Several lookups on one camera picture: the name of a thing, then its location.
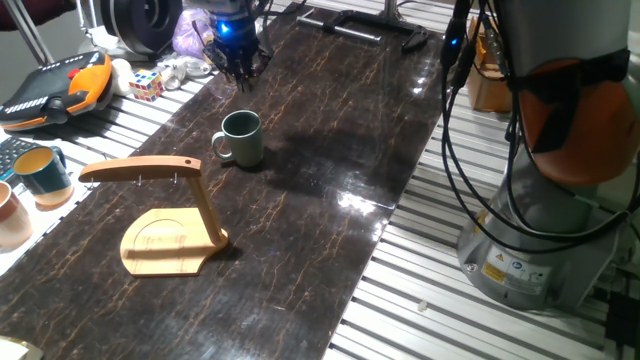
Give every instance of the wooden stand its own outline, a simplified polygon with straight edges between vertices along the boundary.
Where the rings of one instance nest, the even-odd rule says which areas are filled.
[[[202,179],[200,160],[140,156],[87,165],[80,181],[142,181],[186,178],[198,208],[152,209],[127,230],[120,244],[133,276],[196,276],[209,256],[227,246],[227,233]]]

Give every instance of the wooden arm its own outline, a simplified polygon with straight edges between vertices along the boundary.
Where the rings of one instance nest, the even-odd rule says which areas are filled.
[[[197,178],[202,176],[202,162],[183,156],[136,156],[89,164],[82,169],[79,180],[88,182],[136,181]]]

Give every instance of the marble countertop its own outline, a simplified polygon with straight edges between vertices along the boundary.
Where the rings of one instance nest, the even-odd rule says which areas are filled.
[[[328,17],[319,10],[315,17]],[[214,78],[134,155],[203,160],[232,246],[191,278],[131,277],[122,236],[151,208],[194,207],[186,183],[101,184],[0,278],[0,334],[47,359],[322,356],[439,116],[438,34],[403,56],[283,16],[251,93]],[[225,115],[258,113],[265,160],[222,166]]]

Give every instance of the cardboard box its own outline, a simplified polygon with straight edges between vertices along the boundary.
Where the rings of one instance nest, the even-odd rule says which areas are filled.
[[[473,35],[476,26],[476,18],[471,20],[469,36]],[[476,45],[476,65],[484,76],[489,79],[502,77],[495,58],[489,49],[489,43],[484,33],[484,26],[480,25],[478,41]],[[511,112],[511,92],[505,81],[492,81],[481,76],[475,67],[471,68],[467,89],[469,90],[469,103],[471,108],[480,111]]]

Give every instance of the blue cup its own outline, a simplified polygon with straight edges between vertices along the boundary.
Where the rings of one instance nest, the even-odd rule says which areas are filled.
[[[44,207],[57,207],[73,195],[73,183],[66,167],[64,154],[57,146],[27,150],[12,165],[36,202]]]

